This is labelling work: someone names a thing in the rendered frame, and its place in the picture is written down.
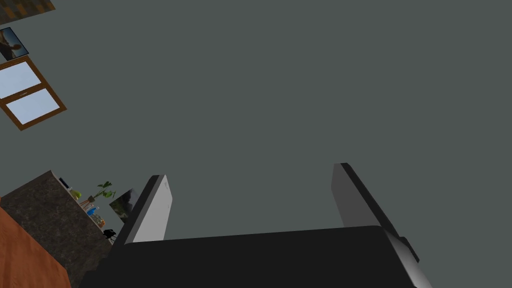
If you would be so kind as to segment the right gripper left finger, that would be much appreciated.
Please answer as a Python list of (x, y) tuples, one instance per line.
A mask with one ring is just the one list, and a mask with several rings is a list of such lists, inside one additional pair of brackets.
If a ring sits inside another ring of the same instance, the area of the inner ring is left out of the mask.
[(164, 240), (172, 203), (167, 176), (151, 176), (117, 234), (115, 245)]

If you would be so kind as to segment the yellow patterned wall picture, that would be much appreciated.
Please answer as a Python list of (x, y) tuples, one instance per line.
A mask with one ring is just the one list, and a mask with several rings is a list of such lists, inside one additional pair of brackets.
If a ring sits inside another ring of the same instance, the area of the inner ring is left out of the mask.
[(0, 26), (52, 10), (51, 0), (0, 0)]

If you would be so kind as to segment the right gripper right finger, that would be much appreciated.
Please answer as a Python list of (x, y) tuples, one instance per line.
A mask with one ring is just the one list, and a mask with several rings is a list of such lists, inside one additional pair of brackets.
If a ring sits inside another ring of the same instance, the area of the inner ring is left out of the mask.
[(345, 227), (380, 226), (399, 237), (391, 221), (348, 163), (333, 165), (331, 191)]

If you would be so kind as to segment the dark stone cabinet with items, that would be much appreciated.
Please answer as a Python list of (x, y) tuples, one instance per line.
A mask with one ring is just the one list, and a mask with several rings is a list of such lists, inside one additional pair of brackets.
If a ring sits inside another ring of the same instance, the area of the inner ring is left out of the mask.
[(66, 269), (71, 288), (112, 248), (51, 170), (7, 193), (0, 207)]

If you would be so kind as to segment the dark green wall picture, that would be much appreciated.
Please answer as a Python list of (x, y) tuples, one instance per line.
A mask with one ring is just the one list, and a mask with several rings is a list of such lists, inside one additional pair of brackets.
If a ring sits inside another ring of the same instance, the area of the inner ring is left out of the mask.
[(115, 212), (117, 217), (119, 217), (123, 223), (126, 223), (138, 199), (139, 194), (132, 188), (110, 202), (109, 206)]

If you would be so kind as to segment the blue wall picture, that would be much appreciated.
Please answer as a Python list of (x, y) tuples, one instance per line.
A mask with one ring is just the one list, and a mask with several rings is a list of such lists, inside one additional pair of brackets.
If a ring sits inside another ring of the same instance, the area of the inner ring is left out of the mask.
[(29, 54), (11, 27), (0, 29), (0, 54), (7, 62)]

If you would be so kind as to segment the brown framed window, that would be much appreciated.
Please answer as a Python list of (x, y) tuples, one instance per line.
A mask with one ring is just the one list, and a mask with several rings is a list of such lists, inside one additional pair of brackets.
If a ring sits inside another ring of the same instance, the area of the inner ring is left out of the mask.
[(67, 110), (27, 55), (0, 64), (0, 109), (20, 131)]

